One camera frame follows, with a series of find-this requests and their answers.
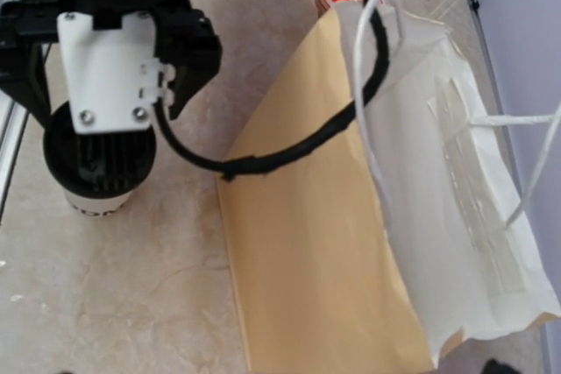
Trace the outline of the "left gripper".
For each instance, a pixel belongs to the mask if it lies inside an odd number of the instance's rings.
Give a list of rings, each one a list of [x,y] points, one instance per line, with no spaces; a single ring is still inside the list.
[[[19,0],[1,5],[1,90],[23,106],[42,127],[51,119],[41,46],[59,41],[55,19],[68,12],[57,0]],[[220,69],[222,45],[211,22],[189,0],[167,0],[149,10],[155,19],[155,57],[175,67],[168,86],[171,120]]]

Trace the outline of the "brown paper bag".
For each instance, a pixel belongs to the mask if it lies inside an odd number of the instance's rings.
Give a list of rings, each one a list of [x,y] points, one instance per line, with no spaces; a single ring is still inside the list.
[[[245,356],[257,373],[420,373],[468,339],[555,320],[492,116],[448,28],[401,0],[336,5],[231,147],[263,154],[338,108],[352,123],[304,159],[218,183]]]

